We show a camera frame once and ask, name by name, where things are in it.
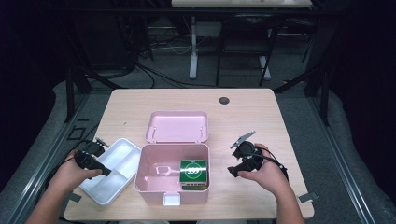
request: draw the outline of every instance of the hand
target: hand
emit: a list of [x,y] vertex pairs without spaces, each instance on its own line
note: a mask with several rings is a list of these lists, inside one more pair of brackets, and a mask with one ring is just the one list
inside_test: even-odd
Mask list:
[[[255,143],[254,146],[262,149],[263,156],[271,157],[270,153],[263,149],[265,148],[268,150],[268,147],[265,145]],[[290,188],[288,180],[279,167],[266,159],[263,160],[260,170],[256,172],[239,171],[238,175],[242,178],[256,181],[264,189],[267,189],[275,195],[281,193],[285,188]]]
[[78,187],[87,178],[98,176],[102,170],[83,170],[73,159],[78,151],[72,150],[62,164],[55,176],[49,182],[49,189],[55,189],[63,195]]

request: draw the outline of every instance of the black cable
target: black cable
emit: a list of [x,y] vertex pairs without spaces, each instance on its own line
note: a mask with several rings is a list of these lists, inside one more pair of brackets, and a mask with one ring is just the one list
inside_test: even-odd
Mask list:
[[249,152],[246,152],[246,153],[244,153],[244,154],[245,154],[245,155],[249,155],[249,156],[255,156],[255,157],[263,158],[263,159],[265,159],[265,160],[268,160],[268,161],[271,161],[271,162],[275,163],[277,166],[282,165],[282,164],[280,164],[279,161],[277,161],[277,159],[273,159],[273,158],[270,158],[270,157],[258,155],[258,154],[255,154],[255,153],[249,153]]
[[131,72],[134,71],[134,67],[126,68],[125,70],[121,71],[120,73],[117,74],[112,74],[112,75],[100,75],[101,77],[105,77],[106,79],[112,79],[112,78],[117,78],[117,77],[125,77],[126,75],[130,74]]
[[272,154],[272,152],[270,150],[268,150],[267,148],[263,148],[263,147],[259,147],[259,149],[263,149],[265,151],[267,151],[272,157],[274,157],[274,159],[277,161],[276,157],[274,154]]
[[142,70],[143,72],[145,72],[150,78],[151,78],[151,87],[150,87],[150,89],[152,89],[152,88],[154,88],[154,86],[155,86],[155,79],[154,79],[154,77],[148,72],[148,71],[146,71],[145,69],[143,69],[143,68],[140,68],[140,70]]
[[[182,82],[182,81],[177,81],[177,80],[172,79],[172,78],[169,77],[168,75],[166,75],[166,74],[164,74],[164,73],[162,73],[162,72],[159,72],[159,71],[157,71],[157,70],[155,70],[155,69],[146,67],[145,65],[143,65],[143,64],[141,64],[141,63],[136,63],[136,65],[139,66],[140,69],[146,69],[146,70],[150,71],[152,74],[154,74],[154,75],[160,77],[160,78],[161,78],[162,80],[164,80],[164,81],[167,79],[168,81],[172,81],[172,82],[177,83],[177,84],[179,85],[179,87],[181,87],[181,88],[187,88],[187,87],[184,87],[184,86],[182,86],[182,85],[200,86],[200,87],[204,86],[204,87],[214,87],[214,88],[216,88],[216,86],[214,86],[214,85],[194,84],[194,83],[186,83],[186,82]],[[168,81],[165,81],[165,82],[168,83],[169,85],[172,85],[172,86],[174,86],[174,87],[177,87],[176,85],[170,84]]]
[[65,222],[68,222],[68,223],[73,223],[73,224],[84,224],[84,222],[79,222],[79,221],[69,221],[69,220],[67,220],[65,217],[59,217],[59,220],[61,220],[61,221],[65,221]]
[[171,37],[169,39],[165,39],[165,40],[161,40],[161,41],[154,41],[151,44],[157,44],[157,45],[165,44],[166,45],[166,44],[171,44],[171,43],[176,44],[177,42],[183,42],[183,43],[189,43],[190,44],[190,41],[189,40],[184,40],[183,36],[174,36],[174,37]]
[[[49,172],[49,174],[47,175],[47,178],[44,182],[44,184],[40,187],[40,189],[38,190],[38,193],[41,194],[44,190],[47,189],[48,185],[50,184],[50,180],[52,179],[52,177],[56,174],[56,172],[58,171],[59,167],[64,164],[67,161],[70,161],[73,158],[70,158],[66,161],[67,156],[69,155],[69,153],[75,149],[77,146],[79,146],[79,144],[81,144],[84,141],[87,141],[87,137],[93,132],[93,130],[95,130],[97,127],[99,126],[99,123],[97,123],[96,125],[94,125],[91,130],[83,137],[81,138],[81,140],[79,140],[78,142],[76,142],[71,149],[63,156],[63,158],[61,159],[61,161]],[[35,200],[35,206],[38,204],[40,197],[37,197]]]
[[150,36],[153,36],[153,37],[154,37],[154,38],[151,40],[151,44],[161,44],[161,43],[168,44],[168,43],[171,43],[172,41],[174,41],[174,40],[176,40],[176,39],[179,39],[178,41],[181,42],[181,40],[183,40],[183,39],[185,38],[185,37],[182,36],[182,35],[174,35],[174,36],[172,36],[172,37],[170,37],[170,38],[168,38],[168,39],[164,39],[164,40],[158,41],[158,40],[157,40],[157,36],[167,36],[167,35],[163,34],[163,35],[150,35]]

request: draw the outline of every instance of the green label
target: green label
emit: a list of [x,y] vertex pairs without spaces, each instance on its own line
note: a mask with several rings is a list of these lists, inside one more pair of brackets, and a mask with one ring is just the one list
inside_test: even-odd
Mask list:
[[180,163],[180,184],[182,186],[202,186],[207,183],[205,160],[183,160]]

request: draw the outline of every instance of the office chair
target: office chair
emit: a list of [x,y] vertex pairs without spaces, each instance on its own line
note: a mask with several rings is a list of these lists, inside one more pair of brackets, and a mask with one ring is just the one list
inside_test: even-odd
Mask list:
[[261,86],[282,24],[282,18],[262,14],[237,14],[224,21],[219,34],[216,86],[219,85],[221,57],[225,54],[265,57],[264,66],[261,65]]
[[306,46],[302,63],[305,62],[306,56],[311,49],[312,43],[315,39],[315,33],[318,27],[319,19],[304,19],[304,18],[287,18],[284,26],[288,28],[290,33],[299,33],[301,35],[309,35],[308,45]]

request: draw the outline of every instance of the gray carpet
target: gray carpet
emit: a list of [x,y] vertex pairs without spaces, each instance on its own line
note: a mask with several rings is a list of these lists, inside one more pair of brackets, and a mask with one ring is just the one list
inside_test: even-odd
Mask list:
[[[179,82],[193,84],[193,86],[177,86],[178,88],[215,88],[213,86],[216,74],[215,44],[216,39],[207,39],[200,44],[198,78],[195,80],[188,78],[190,51],[189,53],[178,55],[171,49],[158,49],[154,50],[154,61],[140,58],[140,62]],[[300,38],[279,38],[274,57],[270,63],[273,79],[264,82],[263,87],[273,89],[283,84],[283,80],[300,75],[304,71],[305,66],[304,63],[300,62],[304,48],[305,42],[302,42]],[[248,77],[222,76],[220,78],[220,86],[258,88],[259,77],[256,75],[257,71],[247,70],[247,72],[252,73]],[[153,78],[155,80],[154,88],[176,88],[174,86],[176,82],[165,82],[163,77],[154,75]],[[139,69],[135,69],[128,76],[111,80],[126,88],[150,88],[152,85],[152,79]],[[95,80],[91,80],[91,84],[93,86],[92,94],[83,96],[77,92],[76,99],[79,99],[78,105],[80,106],[78,108],[80,110],[73,122],[69,124],[64,124],[64,119],[66,118],[65,85],[61,83],[54,88],[57,94],[57,102],[49,120],[26,155],[19,170],[0,194],[0,223],[7,223],[9,217],[18,212],[15,211],[15,208],[18,208],[17,206],[24,191],[28,190],[26,186],[32,187],[33,184],[29,183],[29,181],[32,175],[35,174],[36,169],[42,165],[43,158],[48,156],[49,150],[54,147],[58,148],[54,161],[52,161],[56,163],[77,142],[77,140],[70,140],[70,138],[88,133],[99,122],[106,107],[110,90]],[[277,94],[276,99],[285,120],[297,160],[300,163],[307,188],[311,192],[316,192],[319,196],[313,202],[315,214],[306,222],[364,223],[361,221],[360,215],[353,201],[351,201],[345,182],[335,165],[331,145],[326,138],[326,134],[321,129],[320,121],[316,118],[317,111],[310,103],[310,99],[305,98],[302,94],[303,87],[304,83],[298,84],[289,91]],[[396,209],[388,197],[377,187],[353,147],[342,104],[334,94],[331,94],[329,109],[330,129],[338,146],[342,149],[346,163],[360,187],[361,195],[367,202],[374,221],[376,223],[396,223]],[[21,220],[24,220],[29,215],[33,204],[34,202],[27,204],[29,207],[27,209],[28,212],[20,214],[22,216]],[[271,222],[260,220],[260,223]]]

